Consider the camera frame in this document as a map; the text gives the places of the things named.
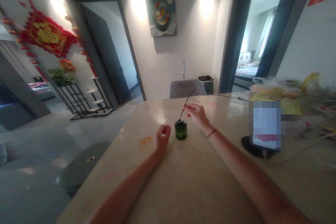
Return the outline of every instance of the curtain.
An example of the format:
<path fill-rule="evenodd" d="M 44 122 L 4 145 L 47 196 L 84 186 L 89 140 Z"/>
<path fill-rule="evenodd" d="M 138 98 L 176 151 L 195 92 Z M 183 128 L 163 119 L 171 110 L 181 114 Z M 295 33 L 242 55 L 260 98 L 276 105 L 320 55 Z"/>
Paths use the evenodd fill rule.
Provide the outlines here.
<path fill-rule="evenodd" d="M 259 33 L 260 34 L 259 42 L 256 52 L 254 54 L 254 60 L 260 60 L 264 53 L 266 42 L 268 36 L 270 35 L 272 23 L 275 17 L 276 9 L 277 6 L 262 13 L 261 26 L 260 26 L 261 31 Z"/>
<path fill-rule="evenodd" d="M 33 77 L 40 74 L 28 56 L 13 41 L 0 40 L 0 53 L 9 61 L 26 83 L 35 82 Z"/>

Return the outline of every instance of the plant stand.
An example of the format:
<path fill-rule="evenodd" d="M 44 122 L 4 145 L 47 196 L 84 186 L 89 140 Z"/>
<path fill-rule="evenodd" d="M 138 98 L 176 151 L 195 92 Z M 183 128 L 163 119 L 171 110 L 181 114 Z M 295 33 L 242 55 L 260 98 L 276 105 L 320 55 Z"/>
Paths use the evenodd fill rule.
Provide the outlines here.
<path fill-rule="evenodd" d="M 89 78 L 93 79 L 97 89 L 85 92 L 92 95 L 94 99 L 93 104 L 96 104 L 97 107 L 91 107 L 89 105 L 87 98 L 84 97 L 77 83 L 59 86 L 65 98 L 68 100 L 69 104 L 72 105 L 69 109 L 73 109 L 77 113 L 77 115 L 71 118 L 70 121 L 88 117 L 106 116 L 112 112 L 113 109 L 108 106 L 107 102 L 105 101 L 105 97 L 96 81 L 96 79 L 98 78 L 99 77 Z M 94 95 L 94 92 L 96 91 L 98 91 L 101 95 L 101 100 L 97 100 L 96 96 Z"/>
<path fill-rule="evenodd" d="M 72 104 L 72 107 L 70 109 L 74 109 L 77 113 L 77 115 L 75 115 L 70 120 L 81 119 L 91 113 L 90 110 L 92 108 L 89 105 L 86 98 L 84 97 L 77 83 L 71 83 L 69 85 L 59 86 L 59 88 L 64 94 L 65 98 L 68 100 L 68 102 Z"/>

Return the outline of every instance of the table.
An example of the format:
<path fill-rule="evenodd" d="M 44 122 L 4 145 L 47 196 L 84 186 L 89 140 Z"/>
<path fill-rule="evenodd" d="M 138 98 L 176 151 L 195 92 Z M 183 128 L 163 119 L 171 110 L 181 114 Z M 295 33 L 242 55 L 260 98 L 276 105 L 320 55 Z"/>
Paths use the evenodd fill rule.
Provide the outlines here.
<path fill-rule="evenodd" d="M 226 94 L 247 99 L 249 91 Z M 150 136 L 160 124 L 172 132 L 167 152 L 132 207 L 127 223 L 262 223 L 231 172 L 191 118 L 188 137 L 175 138 L 174 122 L 185 98 L 140 104 L 92 170 L 57 223 L 84 223 L 93 210 L 152 151 Z M 211 123 L 254 160 L 316 223 L 336 220 L 335 168 L 323 163 L 334 155 L 319 143 L 292 161 L 269 165 L 250 155 L 240 140 L 248 135 L 242 101 L 220 96 L 190 97 L 203 105 Z"/>

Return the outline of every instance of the red string bracelet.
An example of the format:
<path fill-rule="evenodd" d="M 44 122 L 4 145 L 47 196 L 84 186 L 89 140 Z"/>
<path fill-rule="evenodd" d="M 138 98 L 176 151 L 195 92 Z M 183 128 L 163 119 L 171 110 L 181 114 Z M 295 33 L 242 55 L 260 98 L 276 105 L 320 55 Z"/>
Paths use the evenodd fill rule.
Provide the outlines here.
<path fill-rule="evenodd" d="M 217 129 L 214 129 L 214 130 L 207 136 L 207 138 L 208 138 L 209 136 L 211 136 L 211 134 L 214 133 L 216 130 L 217 130 Z"/>

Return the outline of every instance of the bedroom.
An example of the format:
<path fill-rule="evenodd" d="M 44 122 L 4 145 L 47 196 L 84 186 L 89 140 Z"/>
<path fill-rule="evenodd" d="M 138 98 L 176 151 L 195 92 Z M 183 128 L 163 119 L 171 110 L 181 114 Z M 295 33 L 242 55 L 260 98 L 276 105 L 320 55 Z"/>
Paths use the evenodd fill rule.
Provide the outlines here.
<path fill-rule="evenodd" d="M 251 0 L 234 84 L 249 88 L 256 77 L 280 0 Z"/>

